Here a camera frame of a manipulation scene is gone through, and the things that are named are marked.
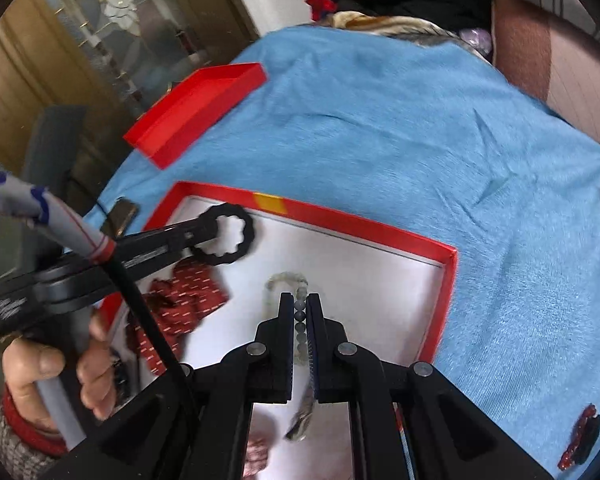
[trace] yellow tag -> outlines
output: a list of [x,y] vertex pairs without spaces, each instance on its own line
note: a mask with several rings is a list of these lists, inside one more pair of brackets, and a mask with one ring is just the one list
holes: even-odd
[[285,201],[283,198],[275,195],[267,195],[264,193],[254,193],[253,197],[260,209],[270,213],[286,215]]

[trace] hand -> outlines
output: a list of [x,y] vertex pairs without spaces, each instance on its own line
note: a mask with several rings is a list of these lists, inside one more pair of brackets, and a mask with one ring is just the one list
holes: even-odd
[[[91,341],[80,357],[76,371],[82,384],[82,403],[100,420],[106,419],[116,403],[113,368],[107,332],[96,313],[89,325]],[[2,354],[2,371],[20,416],[35,428],[56,432],[58,428],[40,398],[35,381],[59,375],[64,368],[62,352],[24,338],[13,341]]]

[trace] blue blanket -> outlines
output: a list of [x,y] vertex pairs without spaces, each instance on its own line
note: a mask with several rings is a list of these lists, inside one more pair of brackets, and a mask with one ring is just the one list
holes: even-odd
[[296,27],[236,61],[269,81],[165,171],[132,153],[104,205],[140,203],[135,231],[175,181],[212,182],[455,246],[435,364],[557,476],[600,412],[600,145],[451,44]]

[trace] black cable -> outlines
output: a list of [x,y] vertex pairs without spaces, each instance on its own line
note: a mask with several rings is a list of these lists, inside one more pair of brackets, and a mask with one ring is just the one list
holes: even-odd
[[95,202],[96,206],[98,207],[98,209],[100,209],[100,211],[102,211],[103,215],[104,215],[104,219],[105,222],[109,225],[109,229],[111,229],[111,237],[113,239],[116,238],[116,225],[113,223],[113,220],[111,219],[111,217],[109,216],[109,213],[107,212],[106,209],[104,209],[104,206],[100,203],[100,200],[98,200],[97,198],[95,198],[92,194],[91,191],[89,191],[87,189],[87,187],[81,183],[79,180],[77,180],[73,175],[69,175],[67,180],[69,182],[73,182],[75,184],[75,186],[80,189],[80,191],[90,200],[92,200],[93,202]]
[[151,311],[149,311],[149,308],[144,302],[144,298],[138,290],[138,287],[135,282],[131,280],[122,263],[113,256],[108,262],[101,264],[101,267],[120,291],[126,305],[134,316],[136,316],[136,320],[144,330],[144,333],[149,338],[151,344],[154,346],[158,357],[162,360],[162,363],[167,369],[167,373],[171,375],[174,386],[180,395],[180,401],[184,409],[185,418],[187,419],[190,438],[193,440],[198,428],[198,417],[200,412],[196,405],[193,392],[187,383],[187,377],[184,370],[162,335],[162,332],[155,322],[154,317],[151,315]]

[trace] red box lid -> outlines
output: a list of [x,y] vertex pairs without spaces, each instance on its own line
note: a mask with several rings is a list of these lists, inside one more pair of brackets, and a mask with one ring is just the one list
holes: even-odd
[[124,138],[163,170],[266,80],[260,63],[201,68],[140,117]]

